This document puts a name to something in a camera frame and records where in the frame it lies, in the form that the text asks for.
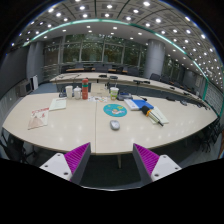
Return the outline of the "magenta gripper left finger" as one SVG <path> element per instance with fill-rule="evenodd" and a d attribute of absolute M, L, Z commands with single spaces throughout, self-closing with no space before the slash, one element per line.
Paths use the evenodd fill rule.
<path fill-rule="evenodd" d="M 66 154 L 56 153 L 41 169 L 79 185 L 90 154 L 91 145 L 86 143 Z"/>

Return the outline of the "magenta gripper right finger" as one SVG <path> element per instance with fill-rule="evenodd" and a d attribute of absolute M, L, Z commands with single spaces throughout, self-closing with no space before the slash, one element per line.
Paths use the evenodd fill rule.
<path fill-rule="evenodd" d="M 157 155 L 136 143 L 133 144 L 133 156 L 143 182 L 154 182 L 181 170 L 168 155 Z"/>

